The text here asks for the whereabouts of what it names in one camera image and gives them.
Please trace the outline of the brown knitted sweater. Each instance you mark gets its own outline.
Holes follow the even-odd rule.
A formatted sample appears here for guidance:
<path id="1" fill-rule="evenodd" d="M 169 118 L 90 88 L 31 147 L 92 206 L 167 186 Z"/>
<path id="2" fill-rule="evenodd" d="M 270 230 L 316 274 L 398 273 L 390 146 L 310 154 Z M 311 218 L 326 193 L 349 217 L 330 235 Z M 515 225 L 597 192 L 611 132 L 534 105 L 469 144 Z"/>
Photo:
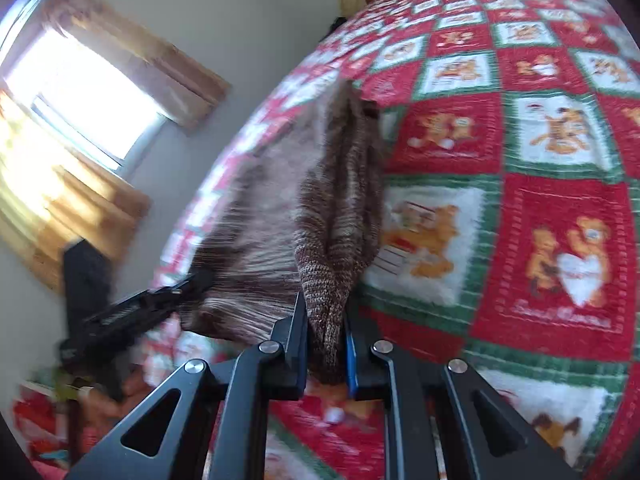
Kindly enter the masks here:
<path id="1" fill-rule="evenodd" d="M 212 284 L 182 328 L 256 344 L 303 298 L 309 370 L 340 382 L 347 299 L 380 247 L 383 158 L 378 107 L 348 79 L 244 156 L 192 259 Z"/>

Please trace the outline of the side window yellow curtain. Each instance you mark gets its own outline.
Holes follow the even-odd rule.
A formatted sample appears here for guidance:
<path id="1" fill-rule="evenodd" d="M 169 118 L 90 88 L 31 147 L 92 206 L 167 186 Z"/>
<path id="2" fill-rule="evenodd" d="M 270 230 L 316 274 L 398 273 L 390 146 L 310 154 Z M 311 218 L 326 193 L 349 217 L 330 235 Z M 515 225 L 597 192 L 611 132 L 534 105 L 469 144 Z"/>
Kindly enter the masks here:
<path id="1" fill-rule="evenodd" d="M 48 27 L 79 41 L 147 94 L 171 122 L 195 128 L 231 84 L 103 0 L 46 0 Z"/>

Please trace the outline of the red patchwork bedspread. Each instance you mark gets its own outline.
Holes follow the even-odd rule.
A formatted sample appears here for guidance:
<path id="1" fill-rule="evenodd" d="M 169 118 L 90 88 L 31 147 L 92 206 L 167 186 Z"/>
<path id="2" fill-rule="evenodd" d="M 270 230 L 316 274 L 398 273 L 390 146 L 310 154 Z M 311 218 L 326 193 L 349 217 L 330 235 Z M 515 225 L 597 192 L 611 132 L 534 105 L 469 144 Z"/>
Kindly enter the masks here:
<path id="1" fill-rule="evenodd" d="M 189 270 L 242 157 L 352 80 L 390 147 L 359 289 L 382 333 L 465 359 L 586 479 L 639 433 L 639 49 L 608 0 L 374 0 L 254 111 L 171 234 Z"/>

